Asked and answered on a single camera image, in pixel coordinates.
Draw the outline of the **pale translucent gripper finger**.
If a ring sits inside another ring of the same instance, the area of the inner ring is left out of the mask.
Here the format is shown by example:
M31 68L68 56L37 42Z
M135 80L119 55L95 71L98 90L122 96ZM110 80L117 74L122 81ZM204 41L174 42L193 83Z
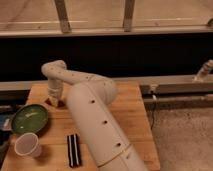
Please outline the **pale translucent gripper finger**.
M59 105L59 100L57 98L49 97L49 101L50 101L51 105L53 105L53 106Z

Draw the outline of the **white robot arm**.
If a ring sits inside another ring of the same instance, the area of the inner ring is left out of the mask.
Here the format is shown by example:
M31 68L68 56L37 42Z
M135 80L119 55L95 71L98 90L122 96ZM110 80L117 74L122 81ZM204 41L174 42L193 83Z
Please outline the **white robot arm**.
M107 107L117 96L112 79L68 70L63 60L43 64L41 71L53 104L61 99L63 83L71 86L66 106L99 171L148 171Z

